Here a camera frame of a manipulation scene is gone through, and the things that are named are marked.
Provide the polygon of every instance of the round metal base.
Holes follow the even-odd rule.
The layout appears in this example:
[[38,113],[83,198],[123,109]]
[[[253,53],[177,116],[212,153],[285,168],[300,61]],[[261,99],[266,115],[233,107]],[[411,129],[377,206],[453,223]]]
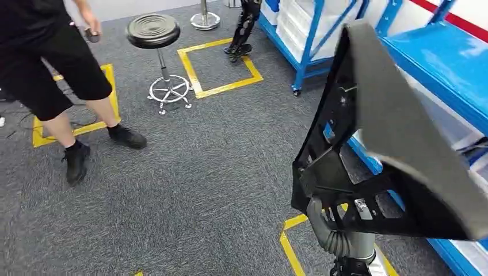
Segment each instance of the round metal base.
[[[163,83],[162,86],[164,88],[156,88],[159,83]],[[159,114],[164,115],[166,114],[166,111],[164,110],[164,104],[177,102],[181,99],[185,101],[185,107],[187,109],[191,108],[192,105],[188,102],[188,99],[186,98],[189,90],[193,90],[193,88],[190,86],[190,83],[185,78],[181,76],[171,75],[169,80],[165,80],[165,78],[162,76],[151,84],[151,87],[149,87],[149,96],[147,96],[147,98],[158,101]]]
[[213,30],[220,25],[220,17],[215,13],[207,13],[207,23],[201,13],[197,13],[190,19],[193,27],[197,30]]

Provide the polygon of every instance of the leg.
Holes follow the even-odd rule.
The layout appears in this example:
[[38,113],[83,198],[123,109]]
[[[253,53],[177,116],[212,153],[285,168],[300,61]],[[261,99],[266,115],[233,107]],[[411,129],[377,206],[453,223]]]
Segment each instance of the leg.
[[245,44],[251,31],[253,30],[254,23],[258,20],[261,9],[261,0],[243,0],[242,4],[245,5],[245,18],[242,25],[240,25],[235,31],[233,41],[234,45],[229,50],[229,60],[231,62],[236,62],[239,57],[246,55],[252,50],[252,46]]
[[127,147],[146,147],[146,138],[119,125],[108,98],[112,87],[76,26],[61,26],[37,51],[107,124],[110,138]]
[[70,119],[66,115],[66,112],[61,113],[53,119],[42,121],[42,123],[43,126],[47,128],[48,132],[65,148],[75,144],[76,139],[73,135]]
[[226,54],[229,54],[232,51],[232,49],[235,47],[235,45],[237,44],[237,42],[241,38],[241,35],[240,35],[241,30],[243,28],[244,22],[246,21],[246,17],[248,15],[246,3],[247,2],[245,0],[241,0],[242,11],[241,11],[241,14],[239,15],[239,19],[237,20],[237,27],[235,28],[234,37],[232,38],[232,42],[229,45],[229,47],[224,48],[224,52]]
[[238,40],[235,43],[236,47],[240,47],[246,43],[247,39],[251,35],[254,23],[258,20],[261,10],[261,0],[243,0],[243,5],[246,5],[246,16],[243,19],[244,22],[241,28],[236,30],[239,31]]
[[86,101],[86,105],[95,111],[98,118],[102,119],[109,128],[113,128],[120,123],[120,120],[115,117],[112,104],[108,97]]
[[2,51],[0,68],[0,86],[29,108],[66,148],[66,178],[71,185],[80,183],[86,175],[85,161],[90,148],[75,140],[64,112],[73,104],[59,90],[41,57],[28,51]]

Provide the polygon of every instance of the metal pole stand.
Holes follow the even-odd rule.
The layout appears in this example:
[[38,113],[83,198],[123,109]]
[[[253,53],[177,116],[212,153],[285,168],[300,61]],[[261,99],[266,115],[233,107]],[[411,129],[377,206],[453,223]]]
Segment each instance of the metal pole stand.
[[220,17],[207,12],[207,1],[201,0],[201,13],[192,16],[190,22],[197,30],[213,30],[220,25]]
[[224,0],[224,5],[227,7],[241,7],[241,0]]

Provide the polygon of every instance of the yellow floor tape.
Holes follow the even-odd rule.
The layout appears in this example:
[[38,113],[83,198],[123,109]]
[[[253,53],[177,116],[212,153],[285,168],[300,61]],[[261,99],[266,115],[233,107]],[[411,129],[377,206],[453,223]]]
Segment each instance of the yellow floor tape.
[[215,95],[222,93],[224,91],[229,91],[231,89],[235,89],[237,87],[242,87],[246,85],[250,85],[252,83],[260,82],[263,80],[261,74],[258,72],[256,67],[254,66],[253,62],[249,59],[248,56],[242,56],[242,60],[244,61],[245,65],[247,66],[247,69],[249,72],[251,72],[252,77],[248,79],[243,79],[239,80],[234,83],[230,83],[228,85],[223,85],[217,88],[209,89],[209,90],[203,90],[201,88],[200,81],[197,78],[197,75],[195,73],[195,70],[193,69],[192,63],[190,62],[190,59],[188,58],[188,52],[195,51],[195,50],[200,50],[200,49],[205,49],[217,45],[222,45],[222,44],[227,44],[232,41],[232,38],[230,39],[222,39],[218,41],[213,41],[210,43],[204,43],[200,44],[197,46],[191,46],[188,48],[184,49],[179,49],[178,50],[178,55],[180,56],[181,62],[183,63],[183,66],[186,69],[186,73],[188,74],[188,78],[190,82],[192,83],[193,86],[193,91],[195,92],[195,96],[197,99],[208,97],[210,95]]

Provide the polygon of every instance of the white wall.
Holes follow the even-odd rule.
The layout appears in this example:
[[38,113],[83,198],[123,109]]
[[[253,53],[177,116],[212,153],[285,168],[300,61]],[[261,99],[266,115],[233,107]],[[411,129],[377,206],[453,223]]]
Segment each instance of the white wall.
[[[79,25],[83,25],[73,0],[64,0],[66,9]],[[201,0],[88,0],[101,21],[200,4]]]

